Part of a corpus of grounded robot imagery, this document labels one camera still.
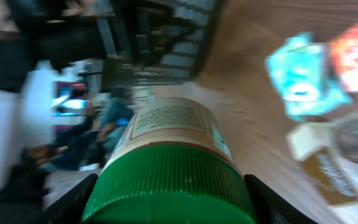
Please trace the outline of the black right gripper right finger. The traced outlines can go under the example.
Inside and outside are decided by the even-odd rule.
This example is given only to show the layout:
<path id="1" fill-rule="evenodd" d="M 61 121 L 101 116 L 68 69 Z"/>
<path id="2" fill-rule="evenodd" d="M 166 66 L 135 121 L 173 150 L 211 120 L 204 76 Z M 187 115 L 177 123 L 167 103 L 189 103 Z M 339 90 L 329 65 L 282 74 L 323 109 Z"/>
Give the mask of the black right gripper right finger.
<path id="1" fill-rule="evenodd" d="M 244 176 L 260 223 L 317 224 L 252 174 Z"/>

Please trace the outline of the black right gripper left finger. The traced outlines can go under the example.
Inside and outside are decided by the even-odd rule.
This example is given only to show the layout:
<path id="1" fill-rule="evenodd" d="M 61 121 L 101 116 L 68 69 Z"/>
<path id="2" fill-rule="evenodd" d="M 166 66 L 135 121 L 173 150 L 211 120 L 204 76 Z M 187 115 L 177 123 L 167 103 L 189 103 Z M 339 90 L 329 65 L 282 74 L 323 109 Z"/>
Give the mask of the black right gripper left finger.
<path id="1" fill-rule="evenodd" d="M 90 174 L 40 215 L 40 224 L 79 224 L 98 179 Z"/>

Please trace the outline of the brown white snack pouch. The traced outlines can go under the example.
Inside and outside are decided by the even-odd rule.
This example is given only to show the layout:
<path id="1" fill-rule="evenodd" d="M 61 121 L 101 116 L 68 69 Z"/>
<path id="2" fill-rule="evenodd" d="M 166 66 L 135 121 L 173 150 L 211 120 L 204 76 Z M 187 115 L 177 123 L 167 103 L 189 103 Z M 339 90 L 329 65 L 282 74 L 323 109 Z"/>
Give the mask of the brown white snack pouch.
<path id="1" fill-rule="evenodd" d="M 291 154 L 344 223 L 358 223 L 358 112 L 302 123 L 287 134 Z"/>

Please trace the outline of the green lid jar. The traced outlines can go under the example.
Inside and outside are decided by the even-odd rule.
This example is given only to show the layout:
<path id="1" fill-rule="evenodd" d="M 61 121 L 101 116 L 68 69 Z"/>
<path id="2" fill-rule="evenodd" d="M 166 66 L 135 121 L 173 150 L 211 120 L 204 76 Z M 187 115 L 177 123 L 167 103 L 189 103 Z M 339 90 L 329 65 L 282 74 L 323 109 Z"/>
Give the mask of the green lid jar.
<path id="1" fill-rule="evenodd" d="M 132 117 L 87 201 L 83 223 L 257 223 L 212 112 L 155 100 Z"/>

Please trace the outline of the teal tissue pack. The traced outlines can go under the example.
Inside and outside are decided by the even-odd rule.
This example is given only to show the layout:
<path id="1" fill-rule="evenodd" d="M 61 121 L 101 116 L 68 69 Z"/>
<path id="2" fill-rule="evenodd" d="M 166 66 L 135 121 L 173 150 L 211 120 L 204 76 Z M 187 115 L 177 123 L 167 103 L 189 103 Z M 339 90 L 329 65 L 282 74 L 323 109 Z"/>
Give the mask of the teal tissue pack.
<path id="1" fill-rule="evenodd" d="M 284 103 L 286 115 L 297 122 L 352 103 L 331 75 L 326 45 L 314 42 L 313 37 L 311 32 L 289 37 L 265 59 L 268 76 Z"/>

